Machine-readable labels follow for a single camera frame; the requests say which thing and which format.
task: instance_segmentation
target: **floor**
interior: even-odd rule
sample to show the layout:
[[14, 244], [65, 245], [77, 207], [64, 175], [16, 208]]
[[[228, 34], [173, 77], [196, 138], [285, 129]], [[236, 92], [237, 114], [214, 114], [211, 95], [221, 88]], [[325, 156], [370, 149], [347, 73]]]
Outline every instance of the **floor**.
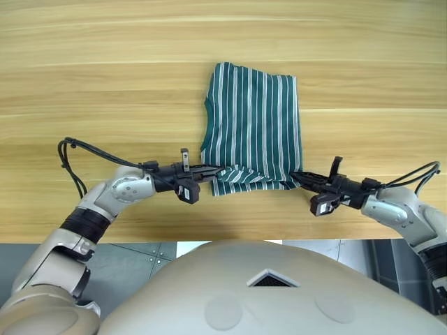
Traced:
[[[324, 254], [372, 277], [364, 241], [274, 242]], [[101, 318], [105, 318], [164, 265], [202, 243], [206, 242], [99, 244], [88, 263], [91, 278], [82, 298], [96, 301], [101, 307]], [[15, 276], [36, 248], [37, 244], [0, 244], [0, 306], [9, 298]]]

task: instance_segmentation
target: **green striped cloth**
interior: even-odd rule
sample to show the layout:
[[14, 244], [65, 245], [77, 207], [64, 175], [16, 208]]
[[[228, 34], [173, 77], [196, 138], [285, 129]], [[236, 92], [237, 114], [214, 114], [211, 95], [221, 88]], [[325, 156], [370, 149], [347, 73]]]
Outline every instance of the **green striped cloth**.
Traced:
[[295, 77], [220, 63], [205, 107], [202, 164], [226, 167], [213, 195], [299, 186], [290, 177], [302, 167]]

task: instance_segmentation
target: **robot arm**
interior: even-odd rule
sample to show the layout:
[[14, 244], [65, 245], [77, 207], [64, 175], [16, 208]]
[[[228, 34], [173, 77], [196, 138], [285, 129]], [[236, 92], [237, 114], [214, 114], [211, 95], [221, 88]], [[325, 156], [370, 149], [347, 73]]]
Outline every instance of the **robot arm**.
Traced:
[[422, 260], [434, 288], [447, 299], [447, 216], [405, 187], [370, 195], [361, 211], [402, 235]]
[[[329, 177], [311, 172], [292, 174], [301, 187], [318, 193], [311, 199], [311, 212], [315, 216], [326, 215], [344, 204], [360, 209], [362, 214], [396, 230], [423, 261], [437, 292], [447, 299], [447, 216], [420, 201], [413, 191], [403, 186], [381, 184], [369, 178], [361, 183], [351, 181], [338, 173], [341, 161], [341, 157], [335, 158]], [[418, 171], [430, 165], [434, 167], [425, 177], [422, 175], [414, 180], [422, 179], [423, 185], [438, 172], [437, 162]]]
[[210, 181], [220, 170], [190, 166], [187, 149], [182, 149], [181, 163], [118, 167], [113, 178], [82, 197], [23, 266], [12, 297], [0, 309], [0, 334], [95, 334], [99, 307], [78, 306], [77, 300], [90, 277], [85, 262], [109, 225], [125, 208], [155, 192], [174, 190], [181, 201], [193, 204], [198, 201], [198, 183]]

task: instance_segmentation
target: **wood grain surface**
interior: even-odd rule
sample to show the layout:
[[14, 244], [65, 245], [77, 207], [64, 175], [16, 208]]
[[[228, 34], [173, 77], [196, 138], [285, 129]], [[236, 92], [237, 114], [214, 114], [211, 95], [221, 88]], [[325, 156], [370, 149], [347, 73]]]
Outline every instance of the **wood grain surface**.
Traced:
[[[446, 2], [0, 0], [0, 242], [40, 242], [78, 202], [56, 144], [131, 161], [199, 163], [220, 61], [298, 77], [306, 170], [360, 181], [447, 168]], [[89, 186], [116, 166], [79, 150]], [[257, 191], [127, 209], [102, 241], [349, 239], [397, 234], [359, 211], [315, 218], [311, 194]], [[422, 200], [447, 210], [447, 174]]]

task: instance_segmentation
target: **black cable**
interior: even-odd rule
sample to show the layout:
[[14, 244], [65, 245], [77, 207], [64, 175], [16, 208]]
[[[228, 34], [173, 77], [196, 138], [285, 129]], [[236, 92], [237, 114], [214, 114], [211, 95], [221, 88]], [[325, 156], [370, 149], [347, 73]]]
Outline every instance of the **black cable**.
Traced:
[[[404, 180], [404, 179], [406, 179], [406, 178], [408, 178], [408, 177], [410, 177], [410, 176], [412, 176], [412, 175], [418, 173], [418, 172], [421, 171], [421, 170], [424, 170], [424, 169], [426, 169], [426, 168], [429, 168], [430, 166], [432, 166], [432, 168], [429, 169], [428, 171], [422, 173], [420, 176], [417, 176], [417, 177], [415, 177], [415, 178], [413, 178], [413, 179], [410, 179], [410, 180], [408, 180], [408, 181], [403, 181], [402, 183], [398, 183], [399, 181]], [[361, 193], [360, 195], [371, 195], [371, 194], [374, 194], [375, 192], [377, 192], [377, 191], [379, 191], [379, 190], [381, 190], [381, 189], [385, 189], [385, 188], [394, 188], [394, 187], [400, 187], [400, 186], [406, 186], [406, 185], [409, 185], [409, 184], [414, 183], [415, 181], [420, 180], [420, 183], [418, 184], [418, 186], [416, 187], [416, 189], [415, 189], [415, 191], [414, 191], [414, 193], [415, 193], [416, 195], [419, 195], [419, 192], [420, 192], [420, 190], [422, 190], [422, 188], [424, 187], [424, 185], [425, 185], [425, 184], [426, 184], [426, 183], [427, 183], [427, 182], [428, 182], [428, 181], [429, 181], [435, 174], [440, 173], [440, 170], [439, 170], [439, 167], [440, 167], [440, 166], [441, 166], [441, 164], [440, 164], [440, 162], [438, 162], [438, 161], [435, 161], [435, 162], [431, 162], [431, 163], [425, 164], [424, 166], [421, 166], [421, 167], [417, 168], [416, 170], [411, 171], [411, 172], [409, 172], [409, 173], [403, 175], [402, 177], [399, 177], [399, 178], [397, 178], [397, 179], [394, 179], [394, 180], [388, 182], [387, 184], [381, 184], [381, 185], [380, 185], [379, 187], [377, 187], [377, 188], [371, 188], [371, 189], [365, 191], [364, 193]], [[348, 201], [348, 200], [350, 200], [350, 199], [351, 199], [351, 197], [347, 197], [347, 198], [343, 199], [343, 202], [346, 202], [346, 201]]]
[[[427, 183], [427, 181], [430, 180], [430, 178], [432, 178], [436, 173], [440, 173], [440, 171], [439, 171], [439, 166], [440, 165], [441, 165], [440, 162], [436, 162], [436, 161], [428, 163], [428, 164], [425, 164], [424, 166], [421, 166], [420, 168], [418, 168], [418, 169], [416, 169], [414, 171], [411, 171], [411, 172], [407, 173], [406, 175], [404, 175], [402, 177], [399, 177], [399, 178], [397, 178], [395, 180], [390, 181], [389, 183], [385, 184], [385, 188], [406, 186], [406, 185], [414, 183], [415, 181], [418, 181], [418, 180], [422, 179], [422, 181], [419, 183], [419, 185], [418, 185], [418, 187], [416, 188], [416, 191], [415, 191], [415, 193], [418, 194], [419, 191], [421, 190], [421, 188]], [[428, 171], [422, 173], [420, 176], [417, 176], [417, 177], [415, 177], [413, 179], [410, 179], [408, 181], [404, 181], [402, 183], [398, 183], [399, 181], [404, 180], [404, 179], [406, 179], [406, 178], [416, 174], [417, 172], [419, 172], [421, 170], [427, 169], [430, 166], [432, 166], [432, 168], [429, 169]]]
[[59, 144], [57, 145], [57, 152], [61, 159], [62, 167], [65, 170], [67, 170], [67, 172], [70, 174], [70, 177], [74, 181], [75, 186], [78, 190], [78, 193], [79, 193], [79, 196], [81, 197], [81, 199], [87, 194], [87, 187], [85, 186], [84, 182], [71, 169], [70, 162], [68, 161], [68, 154], [67, 154], [67, 145], [68, 144], [72, 148], [76, 148], [76, 147], [82, 148], [82, 149], [87, 150], [87, 151], [91, 152], [92, 154], [95, 154], [101, 158], [104, 158], [112, 163], [141, 169], [141, 170], [145, 171], [147, 174], [149, 174], [152, 178], [157, 179], [157, 180], [161, 181], [162, 183], [168, 185], [171, 189], [175, 189], [174, 185], [172, 185], [169, 181], [165, 180], [164, 178], [160, 177], [157, 174], [154, 174], [152, 171], [149, 170], [149, 168], [146, 168], [144, 163], [132, 163], [132, 162], [126, 161], [120, 157], [116, 157], [112, 154], [109, 154], [108, 152], [106, 152], [102, 149], [99, 149], [98, 147], [95, 147], [94, 145], [91, 145], [91, 144], [83, 142], [83, 141], [76, 140], [71, 137], [66, 137], [61, 142], [59, 142]]

